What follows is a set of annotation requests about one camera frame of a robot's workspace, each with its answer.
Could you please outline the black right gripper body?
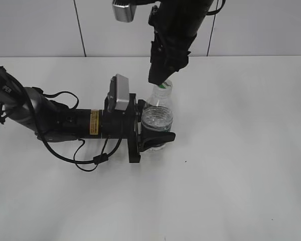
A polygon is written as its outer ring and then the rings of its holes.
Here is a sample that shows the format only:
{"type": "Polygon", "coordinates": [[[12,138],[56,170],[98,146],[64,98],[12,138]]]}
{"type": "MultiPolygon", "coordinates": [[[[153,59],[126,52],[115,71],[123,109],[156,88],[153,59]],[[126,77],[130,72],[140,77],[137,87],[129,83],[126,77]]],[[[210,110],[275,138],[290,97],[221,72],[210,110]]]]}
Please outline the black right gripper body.
{"type": "Polygon", "coordinates": [[[153,6],[148,24],[154,28],[150,73],[175,73],[187,66],[191,37],[174,20],[176,12],[166,5],[153,6]]]}

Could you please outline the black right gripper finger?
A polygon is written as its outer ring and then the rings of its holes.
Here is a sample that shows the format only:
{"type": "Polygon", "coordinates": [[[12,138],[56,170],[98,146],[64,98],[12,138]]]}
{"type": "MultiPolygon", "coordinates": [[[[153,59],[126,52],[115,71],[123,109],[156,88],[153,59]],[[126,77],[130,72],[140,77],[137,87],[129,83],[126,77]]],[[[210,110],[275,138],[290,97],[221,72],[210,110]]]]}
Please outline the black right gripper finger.
{"type": "Polygon", "coordinates": [[[160,84],[163,84],[172,74],[178,72],[177,66],[161,66],[160,70],[160,84]]]}
{"type": "Polygon", "coordinates": [[[158,63],[151,63],[149,73],[148,73],[148,82],[151,84],[162,84],[166,79],[166,69],[165,67],[158,63]]]}

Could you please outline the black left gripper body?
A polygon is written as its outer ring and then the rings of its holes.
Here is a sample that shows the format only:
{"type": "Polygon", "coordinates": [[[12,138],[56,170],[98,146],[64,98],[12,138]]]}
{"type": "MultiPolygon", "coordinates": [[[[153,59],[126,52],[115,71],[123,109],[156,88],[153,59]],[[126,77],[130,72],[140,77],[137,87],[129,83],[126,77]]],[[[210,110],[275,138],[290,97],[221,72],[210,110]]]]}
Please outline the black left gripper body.
{"type": "Polygon", "coordinates": [[[107,154],[112,156],[122,140],[127,140],[128,160],[130,163],[139,163],[141,156],[137,147],[137,105],[136,94],[129,95],[129,103],[126,110],[114,110],[109,112],[108,98],[104,102],[104,110],[101,120],[101,135],[103,139],[117,139],[114,149],[107,154]]]}

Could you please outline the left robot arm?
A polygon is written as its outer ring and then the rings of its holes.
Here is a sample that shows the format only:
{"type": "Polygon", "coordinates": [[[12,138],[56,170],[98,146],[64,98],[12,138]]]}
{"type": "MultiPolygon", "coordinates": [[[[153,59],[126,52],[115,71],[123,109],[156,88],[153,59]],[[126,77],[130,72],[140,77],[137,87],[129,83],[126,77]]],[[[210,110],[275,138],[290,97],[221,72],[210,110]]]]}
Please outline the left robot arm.
{"type": "Polygon", "coordinates": [[[139,163],[142,152],[176,137],[141,125],[143,104],[120,74],[110,81],[104,109],[93,110],[68,107],[40,88],[24,87],[0,66],[0,123],[14,120],[32,130],[46,147],[85,139],[127,140],[129,162],[139,163]]]}

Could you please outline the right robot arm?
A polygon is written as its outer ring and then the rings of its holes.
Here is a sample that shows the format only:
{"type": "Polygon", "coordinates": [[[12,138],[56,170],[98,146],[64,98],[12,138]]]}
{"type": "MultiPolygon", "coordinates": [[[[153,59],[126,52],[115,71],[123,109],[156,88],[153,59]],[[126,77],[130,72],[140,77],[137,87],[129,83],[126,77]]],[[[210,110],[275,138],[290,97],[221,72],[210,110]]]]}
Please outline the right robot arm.
{"type": "Polygon", "coordinates": [[[161,85],[189,63],[189,48],[212,1],[162,1],[154,5],[148,24],[154,28],[149,83],[161,85]]]}

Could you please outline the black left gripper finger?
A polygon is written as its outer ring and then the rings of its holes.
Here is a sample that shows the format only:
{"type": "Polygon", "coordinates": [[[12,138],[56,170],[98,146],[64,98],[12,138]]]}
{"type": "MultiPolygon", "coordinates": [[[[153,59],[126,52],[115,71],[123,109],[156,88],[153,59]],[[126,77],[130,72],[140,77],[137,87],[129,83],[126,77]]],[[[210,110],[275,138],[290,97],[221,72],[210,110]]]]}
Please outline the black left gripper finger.
{"type": "Polygon", "coordinates": [[[147,105],[147,102],[145,100],[139,99],[137,102],[138,113],[142,113],[143,109],[145,108],[146,105],[147,105]]]}
{"type": "Polygon", "coordinates": [[[175,138],[175,133],[152,131],[141,125],[140,152],[163,146],[166,143],[173,142],[175,138]]]}

